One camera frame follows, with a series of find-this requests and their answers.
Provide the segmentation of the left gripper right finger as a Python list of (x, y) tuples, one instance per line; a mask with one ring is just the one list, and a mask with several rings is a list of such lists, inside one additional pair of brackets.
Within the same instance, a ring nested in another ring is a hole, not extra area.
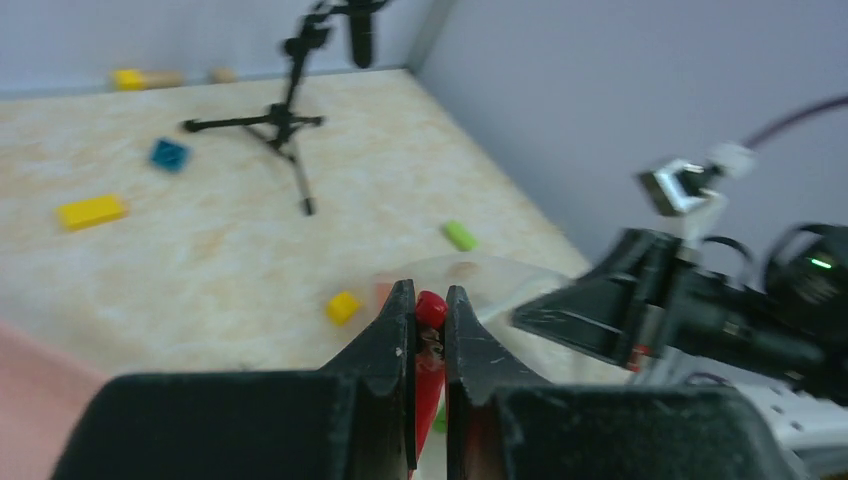
[(447, 294), (450, 479), (801, 479), (764, 419), (728, 387), (559, 385)]

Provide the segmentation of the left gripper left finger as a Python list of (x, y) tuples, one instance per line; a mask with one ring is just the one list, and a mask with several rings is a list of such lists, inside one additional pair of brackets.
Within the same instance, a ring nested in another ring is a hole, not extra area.
[(146, 373), (93, 397), (56, 479), (404, 479), (416, 467), (415, 289), (315, 370)]

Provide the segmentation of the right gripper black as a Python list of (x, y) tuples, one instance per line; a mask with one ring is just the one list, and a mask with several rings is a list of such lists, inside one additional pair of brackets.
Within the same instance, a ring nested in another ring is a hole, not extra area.
[(519, 306), (512, 326), (636, 372), (667, 348), (847, 401), (847, 232), (815, 228), (795, 257), (772, 247), (762, 289), (748, 282), (750, 251), (735, 279), (700, 267), (668, 234), (629, 229), (612, 253), (571, 285)]

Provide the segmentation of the red toy chili pepper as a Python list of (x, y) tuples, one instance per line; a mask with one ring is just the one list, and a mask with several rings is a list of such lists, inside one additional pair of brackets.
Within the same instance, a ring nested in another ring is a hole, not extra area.
[(415, 305), (416, 320), (416, 459), (419, 459), (436, 419), (445, 383), (444, 324), (446, 301), (437, 293), (422, 290)]

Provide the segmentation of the clear dotted zip top bag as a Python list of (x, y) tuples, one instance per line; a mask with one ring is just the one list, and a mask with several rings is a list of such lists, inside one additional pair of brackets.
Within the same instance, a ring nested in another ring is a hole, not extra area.
[(455, 253), (414, 261), (374, 275), (361, 283), (366, 310), (375, 317), (398, 280), (411, 279), (415, 289), (446, 296), (463, 287), (478, 320), (524, 364), (554, 383), (623, 384), (630, 373), (509, 325), (512, 312), (543, 294), (567, 286), (571, 277), (548, 268), (479, 253)]

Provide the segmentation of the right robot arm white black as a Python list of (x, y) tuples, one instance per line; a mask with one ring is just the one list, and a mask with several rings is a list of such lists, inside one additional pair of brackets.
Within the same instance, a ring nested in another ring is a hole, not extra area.
[(753, 289), (754, 259), (730, 277), (698, 251), (629, 229), (571, 284), (519, 306), (511, 324), (630, 371), (642, 385), (727, 386), (761, 413), (813, 477), (847, 470), (847, 229), (807, 223), (772, 247)]

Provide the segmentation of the small yellow cube block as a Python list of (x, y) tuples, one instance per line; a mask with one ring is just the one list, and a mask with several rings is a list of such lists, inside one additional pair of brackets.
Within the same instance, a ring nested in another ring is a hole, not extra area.
[(353, 293), (342, 291), (326, 303), (325, 313), (334, 324), (345, 325), (361, 307), (362, 302)]

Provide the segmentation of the green cylinder block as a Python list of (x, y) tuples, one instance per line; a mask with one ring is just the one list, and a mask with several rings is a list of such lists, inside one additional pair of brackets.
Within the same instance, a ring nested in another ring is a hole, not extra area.
[(473, 251), (478, 247), (476, 237), (460, 222), (451, 220), (442, 225), (444, 237), (460, 252)]

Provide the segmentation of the black microphone tripod stand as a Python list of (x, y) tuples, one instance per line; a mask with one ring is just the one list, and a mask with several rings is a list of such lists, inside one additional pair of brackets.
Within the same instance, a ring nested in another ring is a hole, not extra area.
[[(301, 18), (298, 33), (280, 44), (281, 54), (290, 60), (288, 86), (282, 100), (269, 105), (264, 114), (208, 121), (192, 119), (181, 124), (183, 130), (188, 133), (239, 126), (277, 156), (287, 160), (295, 173), (301, 196), (301, 208), (307, 216), (316, 213), (315, 203), (293, 137), (302, 127), (321, 126), (324, 123), (324, 118), (322, 116), (301, 116), (293, 111), (293, 107), (298, 87), (305, 73), (307, 59), (313, 51), (322, 48), (327, 43), (332, 31), (332, 27), (328, 24), (329, 19), (333, 16), (348, 18), (349, 7), (347, 2), (316, 2), (311, 10)], [(372, 2), (373, 16), (388, 5), (386, 1)]]

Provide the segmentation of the pink perforated plastic basket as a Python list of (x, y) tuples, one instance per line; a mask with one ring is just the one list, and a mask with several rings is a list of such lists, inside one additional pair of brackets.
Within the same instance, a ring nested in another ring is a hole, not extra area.
[(1, 325), (1, 477), (48, 479), (88, 402), (109, 377)]

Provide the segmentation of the blue square block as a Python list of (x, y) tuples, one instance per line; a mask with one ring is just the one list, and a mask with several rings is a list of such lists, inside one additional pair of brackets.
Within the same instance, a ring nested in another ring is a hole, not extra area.
[(181, 172), (189, 158), (190, 149), (167, 138), (157, 139), (149, 156), (151, 164), (169, 173)]

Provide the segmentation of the yellow rectangular block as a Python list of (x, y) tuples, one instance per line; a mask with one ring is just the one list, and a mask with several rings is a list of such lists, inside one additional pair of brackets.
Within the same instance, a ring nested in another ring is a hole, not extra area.
[(115, 194), (64, 204), (56, 209), (59, 224), (71, 232), (122, 219), (128, 212), (125, 202)]

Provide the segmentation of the yellow and wood cylinder block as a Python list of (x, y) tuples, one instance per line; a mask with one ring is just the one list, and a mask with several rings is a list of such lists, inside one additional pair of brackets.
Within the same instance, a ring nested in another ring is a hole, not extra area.
[(182, 86), (185, 78), (178, 71), (144, 71), (120, 69), (111, 72), (110, 79), (117, 91), (143, 91)]

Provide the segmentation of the beige block by wall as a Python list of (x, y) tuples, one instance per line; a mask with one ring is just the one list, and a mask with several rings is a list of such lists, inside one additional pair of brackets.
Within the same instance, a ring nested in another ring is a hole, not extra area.
[(238, 80), (238, 74), (229, 67), (216, 67), (209, 71), (208, 78), (213, 84), (234, 83)]

